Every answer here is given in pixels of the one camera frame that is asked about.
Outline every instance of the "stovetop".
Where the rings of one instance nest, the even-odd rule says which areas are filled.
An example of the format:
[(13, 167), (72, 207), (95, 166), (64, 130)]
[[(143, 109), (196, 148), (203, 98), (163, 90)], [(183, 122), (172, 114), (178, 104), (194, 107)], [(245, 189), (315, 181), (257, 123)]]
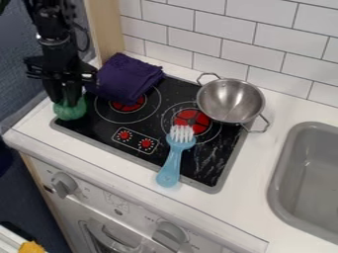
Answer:
[(56, 120), (54, 126), (156, 171), (170, 150), (165, 136), (171, 125), (193, 126), (197, 144), (183, 152), (181, 181), (212, 193), (225, 181), (245, 134), (241, 126), (223, 125), (204, 115), (196, 104), (198, 91), (197, 85), (166, 77), (133, 106), (87, 93), (87, 115), (70, 122)]

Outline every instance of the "gray sink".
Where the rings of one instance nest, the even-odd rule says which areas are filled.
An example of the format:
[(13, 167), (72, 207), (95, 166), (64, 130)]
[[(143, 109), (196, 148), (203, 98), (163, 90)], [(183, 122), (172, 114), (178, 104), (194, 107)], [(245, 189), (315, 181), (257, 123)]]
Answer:
[(273, 212), (285, 223), (338, 244), (338, 128), (294, 126), (268, 190)]

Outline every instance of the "bowl handle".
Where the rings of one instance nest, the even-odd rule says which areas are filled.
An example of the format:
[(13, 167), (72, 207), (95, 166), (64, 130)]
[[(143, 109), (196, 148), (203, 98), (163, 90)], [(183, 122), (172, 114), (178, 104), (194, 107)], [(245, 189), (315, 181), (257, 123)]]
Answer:
[(241, 125), (249, 133), (263, 133), (263, 132), (266, 132), (267, 129), (270, 127), (271, 123), (262, 114), (260, 114), (259, 116), (263, 119), (264, 122), (266, 122), (266, 125), (265, 125), (264, 129), (262, 129), (262, 130), (251, 130), (248, 127), (246, 127), (245, 124), (241, 124)]
[(198, 83), (200, 86), (203, 86), (203, 84), (201, 83), (201, 79), (202, 79), (202, 77), (204, 77), (205, 75), (213, 75), (213, 76), (217, 77), (218, 79), (221, 79), (221, 78), (219, 77), (219, 75), (217, 75), (217, 74), (215, 74), (215, 73), (202, 73), (202, 74), (200, 75), (200, 77), (197, 79), (197, 83)]

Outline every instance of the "blue brush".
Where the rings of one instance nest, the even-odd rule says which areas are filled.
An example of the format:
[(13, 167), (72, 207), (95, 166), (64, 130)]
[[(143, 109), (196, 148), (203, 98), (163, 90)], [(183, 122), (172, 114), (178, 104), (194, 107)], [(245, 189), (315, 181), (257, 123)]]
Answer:
[(196, 144), (194, 131), (190, 126), (171, 126), (167, 134), (170, 153), (162, 169), (156, 177), (156, 182), (162, 187), (173, 187), (180, 179), (182, 152)]

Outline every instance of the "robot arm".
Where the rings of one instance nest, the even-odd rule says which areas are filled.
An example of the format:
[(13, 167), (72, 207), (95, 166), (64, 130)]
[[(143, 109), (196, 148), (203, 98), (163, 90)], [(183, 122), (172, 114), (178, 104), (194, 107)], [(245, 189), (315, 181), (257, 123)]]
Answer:
[[(75, 107), (85, 83), (96, 84), (97, 69), (78, 55), (75, 6), (69, 0), (23, 0), (37, 27), (42, 56), (24, 59), (28, 76), (41, 79), (50, 99)], [(0, 15), (10, 0), (0, 0)]]

